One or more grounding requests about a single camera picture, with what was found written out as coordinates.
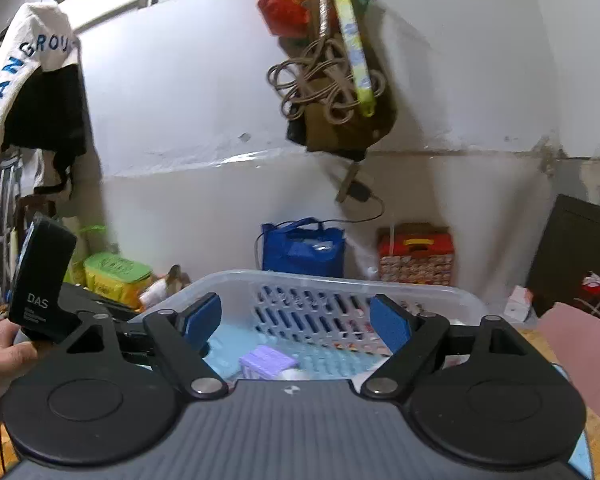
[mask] white plastic basket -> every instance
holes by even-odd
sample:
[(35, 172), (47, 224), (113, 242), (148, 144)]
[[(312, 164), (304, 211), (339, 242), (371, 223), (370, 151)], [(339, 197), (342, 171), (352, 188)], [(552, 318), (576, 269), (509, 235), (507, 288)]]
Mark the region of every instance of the white plastic basket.
[(222, 323), (209, 341), (207, 361), (225, 378), (237, 371), (238, 357), (258, 344), (277, 346), (322, 378), (364, 371), (388, 355), (369, 323), (368, 306), (376, 294), (452, 322), (476, 325), (488, 314), (473, 294), (447, 286), (227, 270), (197, 280), (132, 321), (164, 308), (181, 312), (208, 292), (220, 296)]

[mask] blue tote bag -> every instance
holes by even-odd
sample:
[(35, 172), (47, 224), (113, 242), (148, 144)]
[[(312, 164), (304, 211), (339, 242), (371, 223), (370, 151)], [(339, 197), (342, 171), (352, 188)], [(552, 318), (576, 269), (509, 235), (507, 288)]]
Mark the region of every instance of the blue tote bag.
[[(317, 224), (317, 229), (302, 226)], [(303, 218), (284, 227), (262, 225), (262, 270), (342, 278), (344, 231), (324, 228), (319, 220)]]

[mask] brown bag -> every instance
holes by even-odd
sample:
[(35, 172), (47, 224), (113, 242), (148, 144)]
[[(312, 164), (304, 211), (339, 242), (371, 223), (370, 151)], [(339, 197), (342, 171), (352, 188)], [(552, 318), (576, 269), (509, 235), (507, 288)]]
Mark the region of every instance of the brown bag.
[[(277, 78), (285, 66), (296, 66), (296, 86), (287, 84), (282, 85), (284, 88), (276, 89), (283, 97), (283, 114), (292, 122), (304, 121), (306, 139), (303, 144), (307, 146), (307, 151), (360, 152), (362, 156), (351, 157), (359, 160), (363, 158), (365, 150), (387, 135), (395, 124), (397, 111), (392, 92), (383, 75), (378, 56), (368, 41), (368, 32), (362, 21), (362, 8), (357, 0), (352, 0), (367, 67), (372, 83), (376, 82), (374, 90), (381, 91), (376, 96), (376, 111), (371, 117), (365, 117), (359, 106), (350, 106), (356, 100), (356, 92), (350, 78), (350, 63), (342, 37), (339, 32), (327, 37), (320, 36), (320, 0), (308, 2), (310, 47), (300, 56), (291, 57), (272, 67), (268, 78), (276, 87)], [(328, 14), (329, 9), (323, 9), (323, 16)]]

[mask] yellow container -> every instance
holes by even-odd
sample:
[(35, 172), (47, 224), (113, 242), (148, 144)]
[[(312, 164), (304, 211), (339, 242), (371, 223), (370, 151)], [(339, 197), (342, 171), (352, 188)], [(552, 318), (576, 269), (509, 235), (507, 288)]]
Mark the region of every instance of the yellow container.
[(138, 295), (153, 281), (151, 267), (111, 253), (89, 256), (84, 272), (89, 290), (134, 310), (142, 310)]

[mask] human hand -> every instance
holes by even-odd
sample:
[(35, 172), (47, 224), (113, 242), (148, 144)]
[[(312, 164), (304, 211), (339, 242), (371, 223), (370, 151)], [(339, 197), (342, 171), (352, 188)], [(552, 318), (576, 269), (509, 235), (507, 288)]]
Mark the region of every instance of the human hand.
[(36, 364), (48, 344), (25, 341), (13, 344), (19, 325), (8, 319), (0, 321), (0, 397), (7, 391), (11, 381), (22, 377)]

